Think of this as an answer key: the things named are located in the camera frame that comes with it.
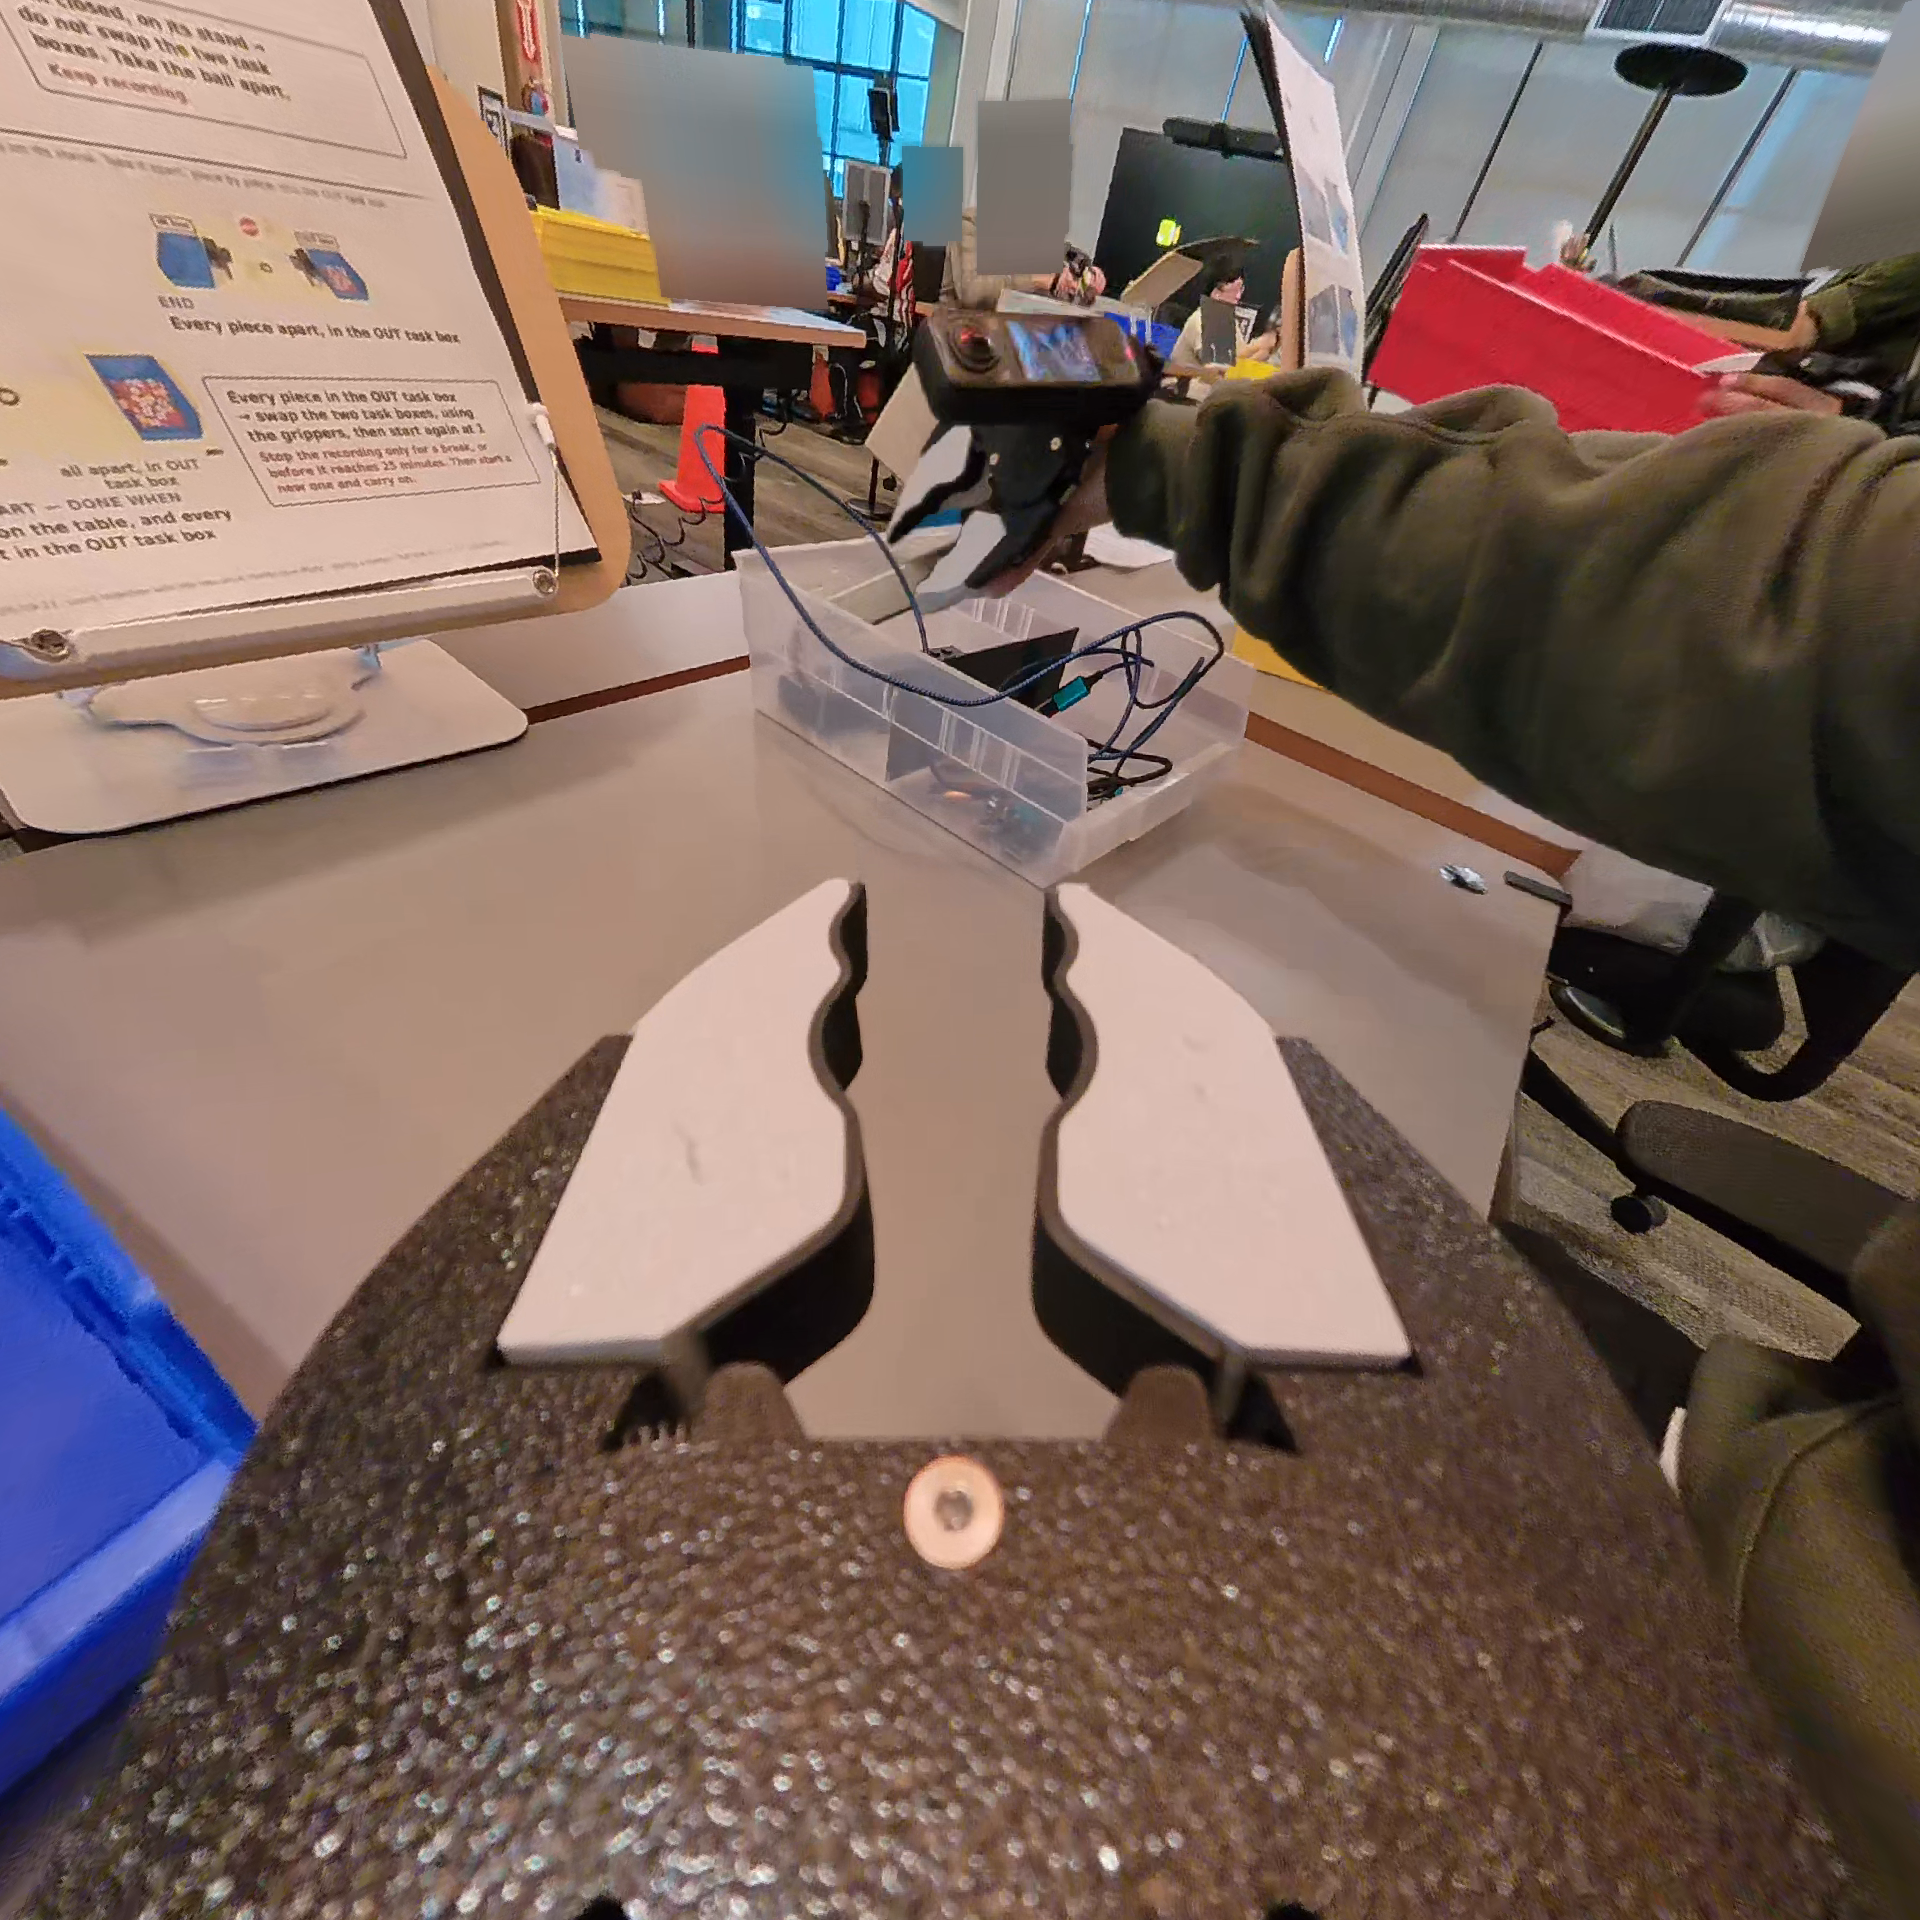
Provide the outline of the clear plastic box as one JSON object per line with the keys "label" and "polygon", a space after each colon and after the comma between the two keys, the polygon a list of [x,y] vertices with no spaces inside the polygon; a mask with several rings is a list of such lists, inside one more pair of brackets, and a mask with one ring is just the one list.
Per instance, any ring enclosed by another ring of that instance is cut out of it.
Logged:
{"label": "clear plastic box", "polygon": [[[1238,752],[1254,670],[1212,615],[1124,612],[1032,575],[1005,597],[920,608],[872,537],[735,563],[761,713],[927,823],[1039,886],[1185,808]],[[1030,710],[929,659],[1077,630],[1056,710]]]}

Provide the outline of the person's right hand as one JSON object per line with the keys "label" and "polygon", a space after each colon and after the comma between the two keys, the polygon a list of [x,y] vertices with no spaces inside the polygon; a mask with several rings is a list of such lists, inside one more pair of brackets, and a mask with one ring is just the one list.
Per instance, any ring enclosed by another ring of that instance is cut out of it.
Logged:
{"label": "person's right hand", "polygon": [[1017,585],[1036,574],[1067,566],[1069,563],[1077,565],[1086,556],[1088,534],[1096,526],[1110,520],[1109,461],[1118,431],[1120,430],[1115,424],[1099,431],[1084,469],[1078,470],[1077,484],[1063,499],[1060,510],[1047,527],[1047,539],[1036,556],[1015,571]]}

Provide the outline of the wooden table black legs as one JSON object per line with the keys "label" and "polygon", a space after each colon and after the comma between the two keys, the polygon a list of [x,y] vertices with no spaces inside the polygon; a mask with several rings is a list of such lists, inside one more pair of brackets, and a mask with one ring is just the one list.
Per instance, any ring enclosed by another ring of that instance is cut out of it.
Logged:
{"label": "wooden table black legs", "polygon": [[859,349],[859,326],[793,307],[662,301],[620,304],[559,294],[566,325],[587,326],[575,341],[590,397],[640,421],[635,391],[717,385],[727,392],[727,478],[733,508],[721,518],[721,569],[749,545],[758,417],[765,392],[803,392],[817,353]]}

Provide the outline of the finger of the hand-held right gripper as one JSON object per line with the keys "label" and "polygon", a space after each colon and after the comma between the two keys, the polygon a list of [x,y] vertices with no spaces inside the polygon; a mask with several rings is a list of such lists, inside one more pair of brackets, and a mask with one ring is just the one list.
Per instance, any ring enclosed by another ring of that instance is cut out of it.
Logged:
{"label": "finger of the hand-held right gripper", "polygon": [[992,453],[977,422],[936,422],[911,473],[900,483],[885,539],[899,545],[935,520],[965,518],[988,502]]}
{"label": "finger of the hand-held right gripper", "polygon": [[976,508],[957,520],[945,545],[919,579],[920,608],[952,608],[995,592],[1001,575],[1023,566],[1039,551],[1039,520],[1032,513]]}

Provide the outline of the stack of yellow bins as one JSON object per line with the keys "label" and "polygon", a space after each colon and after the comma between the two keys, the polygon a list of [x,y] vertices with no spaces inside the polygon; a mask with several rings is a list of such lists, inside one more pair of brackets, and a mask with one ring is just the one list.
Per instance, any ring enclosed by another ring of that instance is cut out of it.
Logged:
{"label": "stack of yellow bins", "polygon": [[561,297],[662,304],[653,239],[564,207],[532,207],[543,271]]}

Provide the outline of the black wedge-shaped device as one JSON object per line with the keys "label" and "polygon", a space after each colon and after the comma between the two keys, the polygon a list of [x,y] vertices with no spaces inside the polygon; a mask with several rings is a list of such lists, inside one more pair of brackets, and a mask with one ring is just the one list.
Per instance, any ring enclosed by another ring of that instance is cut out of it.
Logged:
{"label": "black wedge-shaped device", "polygon": [[936,645],[929,659],[1019,705],[1053,713],[1065,684],[1065,663],[1077,643],[1078,633],[1072,628],[1044,630],[973,648],[952,643]]}

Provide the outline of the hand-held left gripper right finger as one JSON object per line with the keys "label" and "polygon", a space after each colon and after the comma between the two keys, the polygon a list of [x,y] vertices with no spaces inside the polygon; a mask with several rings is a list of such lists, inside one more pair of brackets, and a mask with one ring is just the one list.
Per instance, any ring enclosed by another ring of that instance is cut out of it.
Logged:
{"label": "hand-held left gripper right finger", "polygon": [[1047,894],[1030,1301],[1118,1398],[1151,1368],[1249,1419],[1270,1374],[1414,1360],[1269,1022],[1084,883]]}

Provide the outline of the black floor lamp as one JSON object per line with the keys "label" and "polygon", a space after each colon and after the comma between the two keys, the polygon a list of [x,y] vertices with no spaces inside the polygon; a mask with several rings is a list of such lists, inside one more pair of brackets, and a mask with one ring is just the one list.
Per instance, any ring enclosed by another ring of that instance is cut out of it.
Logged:
{"label": "black floor lamp", "polygon": [[1623,48],[1615,56],[1615,78],[1644,91],[1647,107],[1608,183],[1600,191],[1600,200],[1583,231],[1564,252],[1564,261],[1574,267],[1587,267],[1592,261],[1592,248],[1604,237],[1615,205],[1639,172],[1668,107],[1676,100],[1709,100],[1740,89],[1745,80],[1745,63],[1702,43],[1659,39]]}

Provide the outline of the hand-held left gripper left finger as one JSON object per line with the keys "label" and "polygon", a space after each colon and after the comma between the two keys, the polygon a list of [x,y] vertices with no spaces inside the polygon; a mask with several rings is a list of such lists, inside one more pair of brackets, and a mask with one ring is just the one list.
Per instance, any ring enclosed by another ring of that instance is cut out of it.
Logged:
{"label": "hand-held left gripper left finger", "polygon": [[640,1367],[701,1396],[729,1365],[783,1384],[872,1302],[857,1113],[859,879],[825,879],[635,1022],[495,1352]]}

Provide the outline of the another person's forearm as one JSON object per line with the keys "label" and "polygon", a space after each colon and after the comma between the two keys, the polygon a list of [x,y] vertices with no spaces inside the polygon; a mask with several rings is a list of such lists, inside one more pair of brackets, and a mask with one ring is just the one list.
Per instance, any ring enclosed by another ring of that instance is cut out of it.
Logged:
{"label": "another person's forearm", "polygon": [[1838,271],[1801,304],[1795,369],[1844,416],[1917,431],[1917,253]]}

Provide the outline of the blue plastic bin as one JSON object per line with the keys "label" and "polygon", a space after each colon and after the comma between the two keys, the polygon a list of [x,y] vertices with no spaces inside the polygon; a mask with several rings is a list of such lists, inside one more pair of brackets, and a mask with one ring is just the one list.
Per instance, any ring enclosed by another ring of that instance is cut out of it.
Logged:
{"label": "blue plastic bin", "polygon": [[255,1424],[1,1117],[1,1791],[153,1665]]}

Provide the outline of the white board stand base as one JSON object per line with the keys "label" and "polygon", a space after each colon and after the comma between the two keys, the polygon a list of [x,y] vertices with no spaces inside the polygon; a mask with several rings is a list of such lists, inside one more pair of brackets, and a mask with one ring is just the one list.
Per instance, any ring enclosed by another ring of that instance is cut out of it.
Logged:
{"label": "white board stand base", "polygon": [[108,837],[519,741],[525,715],[430,639],[33,693],[1,704],[17,835]]}

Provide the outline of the instruction sheet board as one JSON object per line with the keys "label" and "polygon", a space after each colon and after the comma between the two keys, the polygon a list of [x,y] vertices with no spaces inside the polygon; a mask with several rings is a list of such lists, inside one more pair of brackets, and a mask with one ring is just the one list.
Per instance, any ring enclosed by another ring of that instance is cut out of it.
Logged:
{"label": "instruction sheet board", "polygon": [[1278,119],[1299,207],[1303,363],[1360,376],[1366,284],[1332,80],[1272,6],[1254,6],[1240,27]]}
{"label": "instruction sheet board", "polygon": [[1,5],[4,699],[583,612],[631,556],[405,5]]}

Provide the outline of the person's right forearm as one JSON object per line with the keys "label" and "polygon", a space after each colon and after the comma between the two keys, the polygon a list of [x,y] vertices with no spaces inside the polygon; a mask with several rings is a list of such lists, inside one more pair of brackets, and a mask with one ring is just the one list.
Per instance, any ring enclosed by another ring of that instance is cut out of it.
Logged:
{"label": "person's right forearm", "polygon": [[1915,438],[1797,412],[1565,431],[1316,367],[1151,400],[1126,537],[1503,800],[1915,972]]}

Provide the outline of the grey desk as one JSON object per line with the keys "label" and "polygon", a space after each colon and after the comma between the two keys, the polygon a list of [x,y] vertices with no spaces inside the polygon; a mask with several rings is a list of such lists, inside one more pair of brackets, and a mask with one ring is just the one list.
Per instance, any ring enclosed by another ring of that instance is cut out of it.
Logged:
{"label": "grey desk", "polygon": [[1096,1432],[1029,1301],[1039,892],[753,710],[731,579],[447,648],[519,743],[4,862],[4,1110],[243,1404],[590,1044],[859,878],[876,1293],[800,1417]]}

